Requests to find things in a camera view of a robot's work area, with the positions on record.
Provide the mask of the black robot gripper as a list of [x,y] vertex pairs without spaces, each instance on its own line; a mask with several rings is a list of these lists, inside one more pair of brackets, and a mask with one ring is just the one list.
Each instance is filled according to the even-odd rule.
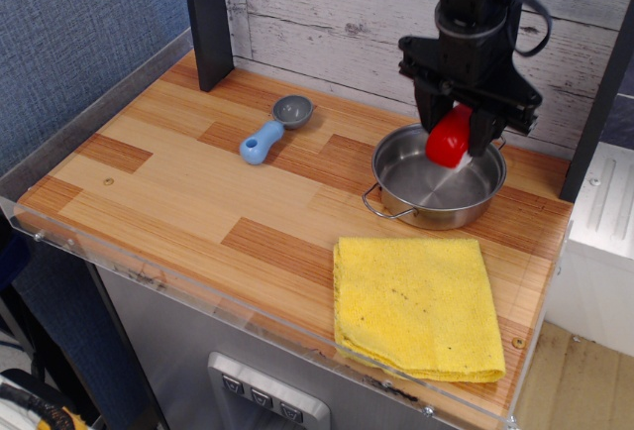
[[515,68],[507,34],[461,39],[405,36],[400,73],[411,78],[422,128],[429,134],[454,107],[473,108],[468,152],[482,156],[509,127],[529,134],[542,104],[537,89]]

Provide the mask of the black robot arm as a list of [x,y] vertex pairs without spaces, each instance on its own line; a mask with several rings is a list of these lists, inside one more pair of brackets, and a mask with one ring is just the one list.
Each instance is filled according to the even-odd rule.
[[401,74],[412,79],[421,125],[437,129],[455,104],[472,110],[469,148],[481,156],[506,127],[527,135],[542,104],[537,89],[516,69],[515,55],[538,54],[550,38],[531,50],[517,44],[523,7],[553,21],[539,0],[439,0],[435,39],[405,36],[398,42]]

